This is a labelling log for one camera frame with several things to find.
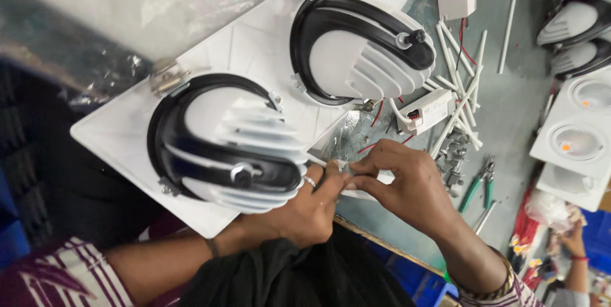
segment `green pliers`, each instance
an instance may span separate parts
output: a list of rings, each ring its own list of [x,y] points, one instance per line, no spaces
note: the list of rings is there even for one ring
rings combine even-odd
[[[486,195],[485,195],[484,207],[488,209],[490,208],[490,206],[493,203],[493,191],[494,191],[494,156],[493,155],[491,155],[488,158],[485,166],[479,171],[473,183],[471,183],[471,186],[469,187],[469,190],[467,191],[467,194],[464,196],[464,199],[462,200],[462,204],[460,208],[458,209],[459,213],[464,212],[469,207],[469,202],[471,202],[471,199],[473,198],[475,191],[477,191],[477,188],[480,187],[481,183],[484,180],[486,181],[486,187],[485,187]]]

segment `workbench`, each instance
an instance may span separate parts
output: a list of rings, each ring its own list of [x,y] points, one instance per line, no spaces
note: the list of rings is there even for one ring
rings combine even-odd
[[[510,0],[477,0],[477,10],[469,16],[469,28],[464,30],[464,48],[472,57],[477,53],[482,31],[488,30],[483,59],[485,69],[481,74],[478,95],[481,108],[475,114],[477,126],[473,129],[479,133],[478,138],[484,146],[476,152],[472,145],[468,145],[469,150],[462,169],[465,192],[484,163],[486,155],[495,155],[494,199],[499,203],[480,237],[503,254],[508,252],[517,211],[536,163],[536,160],[529,156],[529,151],[552,87],[548,68],[550,54],[539,48],[535,39],[547,13],[555,5],[553,0],[517,0],[505,72],[498,75],[509,4]],[[441,75],[450,79],[435,31],[435,25],[439,22],[437,0],[408,0],[403,11],[423,24],[433,37],[438,56],[432,77]],[[458,40],[460,20],[446,24]],[[461,76],[467,82],[462,64],[460,67]],[[397,106],[401,109],[426,93],[428,92],[424,89],[419,89],[413,94],[403,96],[405,103]],[[323,152],[326,152],[329,158],[352,161],[364,157],[368,151],[362,154],[357,152],[378,139],[407,139],[409,135],[397,134],[394,124],[389,132],[385,133],[389,123],[394,122],[392,110],[388,105],[384,106],[376,125],[371,127],[378,107],[370,113],[350,112]],[[431,130],[415,136],[406,146],[428,150],[444,126],[445,122],[437,124]],[[481,186],[464,212],[464,219],[473,227],[478,224],[485,211],[483,192]],[[458,208],[462,196],[452,199],[452,202]],[[336,222],[410,260],[419,262],[433,272],[443,274],[445,262],[436,244],[377,202],[342,197],[336,213]]]

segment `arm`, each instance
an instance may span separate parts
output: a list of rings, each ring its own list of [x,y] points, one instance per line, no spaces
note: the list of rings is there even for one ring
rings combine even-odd
[[[350,168],[359,175],[347,189],[364,190],[386,209],[434,240],[448,272],[473,293],[489,293],[508,280],[504,260],[490,249],[454,209],[435,162],[424,151],[380,140]],[[393,183],[379,182],[379,170],[391,170]]]
[[[313,164],[307,171],[318,183],[322,167]],[[329,162],[325,181],[313,193],[309,183],[285,206],[265,214],[242,215],[213,240],[219,256],[258,247],[261,242],[285,237],[298,247],[324,243],[332,233],[335,199],[347,180],[336,162]],[[112,249],[106,258],[137,305],[190,280],[199,267],[212,259],[206,240],[199,235]]]
[[[571,261],[569,274],[565,279],[565,288],[577,293],[587,294],[590,291],[590,279],[588,278],[588,261],[585,259],[583,233],[584,228],[580,220],[575,224],[571,236],[561,235],[560,240],[574,257]]]

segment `black bracelet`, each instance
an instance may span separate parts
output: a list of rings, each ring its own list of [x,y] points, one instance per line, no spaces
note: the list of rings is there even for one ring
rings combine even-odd
[[[212,252],[212,258],[218,258],[219,250],[216,248],[216,245],[214,244],[214,238],[212,239],[206,238],[206,244],[208,244],[208,248],[210,249],[210,252]]]

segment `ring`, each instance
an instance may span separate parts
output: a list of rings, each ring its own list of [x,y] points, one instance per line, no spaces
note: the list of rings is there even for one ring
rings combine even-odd
[[[314,179],[309,178],[308,176],[304,175],[304,180],[308,182],[309,184],[311,184],[312,188],[316,188],[316,183],[314,182]]]

